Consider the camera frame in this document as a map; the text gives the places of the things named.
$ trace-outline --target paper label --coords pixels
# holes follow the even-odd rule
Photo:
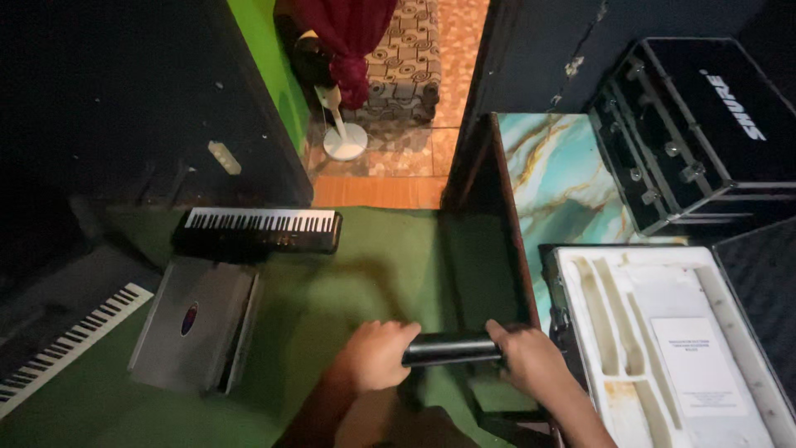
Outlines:
[[[687,417],[747,413],[708,319],[652,319],[652,326]]]

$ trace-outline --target tiled floor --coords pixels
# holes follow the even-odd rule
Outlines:
[[[328,124],[311,124],[305,168],[314,206],[439,208],[451,169],[489,0],[439,0],[443,76],[436,117],[359,123],[368,132],[363,155],[337,162],[323,151]]]

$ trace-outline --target patterned sofa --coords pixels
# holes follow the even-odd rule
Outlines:
[[[369,98],[356,111],[343,109],[345,120],[433,119],[442,80],[437,0],[398,0],[387,32],[365,59]]]

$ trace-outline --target hand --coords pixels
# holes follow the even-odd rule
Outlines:
[[[563,392],[580,390],[561,352],[543,332],[535,328],[507,332],[491,319],[486,322],[486,331],[507,361],[509,370],[502,371],[501,376],[548,409],[570,395]]]
[[[366,322],[338,353],[329,373],[350,381],[357,394],[397,386],[411,370],[401,366],[404,350],[419,333],[417,322]]]

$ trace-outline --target white foam insert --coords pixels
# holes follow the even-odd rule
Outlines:
[[[619,446],[796,446],[796,424],[704,247],[557,250],[595,407]],[[704,317],[748,412],[684,415],[651,320]]]

